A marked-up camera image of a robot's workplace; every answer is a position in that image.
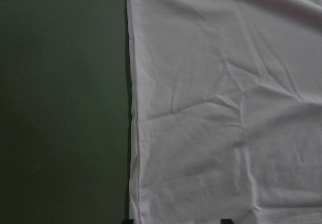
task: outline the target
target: dark green backdrop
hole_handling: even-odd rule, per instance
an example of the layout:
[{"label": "dark green backdrop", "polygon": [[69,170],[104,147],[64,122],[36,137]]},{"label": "dark green backdrop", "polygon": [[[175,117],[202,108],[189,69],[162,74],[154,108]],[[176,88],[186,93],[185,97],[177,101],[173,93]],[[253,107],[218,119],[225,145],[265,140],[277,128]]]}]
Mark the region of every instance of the dark green backdrop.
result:
[{"label": "dark green backdrop", "polygon": [[125,0],[1,1],[0,223],[121,223]]}]

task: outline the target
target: white t-shirt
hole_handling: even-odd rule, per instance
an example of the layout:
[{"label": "white t-shirt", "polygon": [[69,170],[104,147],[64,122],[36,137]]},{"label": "white t-shirt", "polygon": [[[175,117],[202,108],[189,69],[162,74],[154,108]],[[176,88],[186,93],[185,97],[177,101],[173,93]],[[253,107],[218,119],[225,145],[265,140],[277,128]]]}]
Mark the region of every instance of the white t-shirt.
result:
[{"label": "white t-shirt", "polygon": [[322,0],[127,0],[135,224],[322,223]]}]

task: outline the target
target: green wall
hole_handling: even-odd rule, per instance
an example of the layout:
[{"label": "green wall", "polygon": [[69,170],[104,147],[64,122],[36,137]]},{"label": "green wall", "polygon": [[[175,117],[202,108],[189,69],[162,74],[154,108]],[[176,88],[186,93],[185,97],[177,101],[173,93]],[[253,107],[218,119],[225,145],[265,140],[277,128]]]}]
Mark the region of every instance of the green wall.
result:
[{"label": "green wall", "polygon": [[127,217],[125,0],[2,0],[0,223]]}]

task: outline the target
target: black object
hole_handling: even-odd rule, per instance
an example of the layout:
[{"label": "black object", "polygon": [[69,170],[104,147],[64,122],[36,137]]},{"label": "black object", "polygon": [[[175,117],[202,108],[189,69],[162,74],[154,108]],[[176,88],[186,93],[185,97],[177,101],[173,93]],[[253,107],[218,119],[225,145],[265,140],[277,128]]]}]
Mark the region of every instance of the black object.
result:
[{"label": "black object", "polygon": [[221,219],[220,224],[234,224],[232,219]]},{"label": "black object", "polygon": [[122,221],[122,224],[133,224],[133,223],[134,223],[134,220],[132,220],[132,219],[127,219],[127,220]]}]

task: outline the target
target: white fabric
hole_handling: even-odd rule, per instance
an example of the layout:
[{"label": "white fabric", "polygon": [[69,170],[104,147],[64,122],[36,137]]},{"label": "white fabric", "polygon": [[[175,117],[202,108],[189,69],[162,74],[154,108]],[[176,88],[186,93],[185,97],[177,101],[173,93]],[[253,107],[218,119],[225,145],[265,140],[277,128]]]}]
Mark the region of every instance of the white fabric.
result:
[{"label": "white fabric", "polygon": [[128,0],[136,224],[322,223],[322,0]]}]

